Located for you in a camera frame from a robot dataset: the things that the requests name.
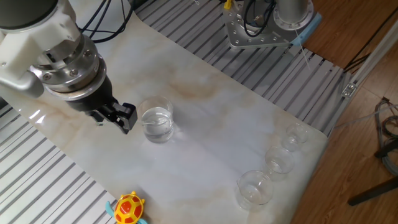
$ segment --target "turtle shell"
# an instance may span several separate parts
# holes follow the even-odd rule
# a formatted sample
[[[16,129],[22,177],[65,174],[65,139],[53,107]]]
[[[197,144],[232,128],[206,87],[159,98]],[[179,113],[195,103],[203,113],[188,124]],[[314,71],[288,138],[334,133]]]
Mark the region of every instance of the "turtle shell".
[[[143,212],[143,202],[137,195],[125,195],[116,204],[114,217],[118,223],[135,224]]]

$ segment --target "empty glass cup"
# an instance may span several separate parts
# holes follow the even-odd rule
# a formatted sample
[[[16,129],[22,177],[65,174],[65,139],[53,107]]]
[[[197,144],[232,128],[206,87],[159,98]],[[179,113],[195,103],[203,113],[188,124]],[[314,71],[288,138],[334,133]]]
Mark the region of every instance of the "empty glass cup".
[[[173,106],[163,96],[153,96],[143,101],[137,109],[144,134],[154,143],[165,143],[173,135]]]
[[[272,182],[261,171],[249,171],[238,180],[236,200],[238,205],[247,211],[259,211],[269,202],[272,194]]]
[[[282,146],[294,152],[300,149],[299,143],[305,143],[308,139],[308,129],[301,124],[292,124],[286,129],[287,137],[282,140]]]
[[[288,150],[274,146],[266,152],[264,173],[272,181],[279,181],[286,177],[294,167],[294,158]]]

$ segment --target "yellow toy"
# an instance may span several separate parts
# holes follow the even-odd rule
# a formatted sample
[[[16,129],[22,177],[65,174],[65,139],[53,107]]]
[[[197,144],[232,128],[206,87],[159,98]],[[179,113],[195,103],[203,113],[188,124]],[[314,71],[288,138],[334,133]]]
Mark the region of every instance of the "yellow toy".
[[[140,199],[136,192],[133,191],[129,195],[120,196],[114,211],[110,202],[106,202],[106,212],[114,217],[118,224],[147,224],[147,222],[140,217],[144,213],[144,199]]]
[[[224,3],[224,9],[231,9],[232,6],[232,0],[226,0]]]

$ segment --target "bolt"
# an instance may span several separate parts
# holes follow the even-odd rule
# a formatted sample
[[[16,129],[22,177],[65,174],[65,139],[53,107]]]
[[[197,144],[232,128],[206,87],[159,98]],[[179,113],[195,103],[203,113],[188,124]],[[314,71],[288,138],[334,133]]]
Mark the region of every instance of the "bolt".
[[[90,57],[91,56],[91,51],[90,50],[86,50],[86,52],[83,54],[86,57]]]
[[[77,74],[79,74],[79,73],[78,73],[78,71],[77,71],[76,69],[73,69],[73,70],[70,71],[70,73],[69,73],[69,75],[70,75],[71,77],[75,77],[75,76],[77,76]]]
[[[47,81],[47,80],[49,80],[50,78],[51,78],[51,75],[48,74],[48,73],[46,73],[46,74],[43,75],[43,78],[42,78],[42,79],[43,79],[44,81]]]

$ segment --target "white tabletop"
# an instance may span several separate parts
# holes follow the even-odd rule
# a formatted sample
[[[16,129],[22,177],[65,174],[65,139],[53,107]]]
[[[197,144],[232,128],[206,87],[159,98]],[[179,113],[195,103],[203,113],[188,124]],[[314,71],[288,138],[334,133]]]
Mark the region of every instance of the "white tabletop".
[[[73,6],[86,21],[98,2]],[[153,95],[172,102],[176,131],[169,142],[149,142],[138,124],[128,135],[113,124],[96,126],[48,93],[33,100],[1,87],[0,95],[113,196],[137,191],[151,223],[289,223],[327,144],[324,134],[308,127],[293,171],[273,183],[272,200],[259,213],[246,212],[235,202],[236,180],[261,169],[286,127],[303,123],[135,15],[98,48],[119,102],[138,105]]]

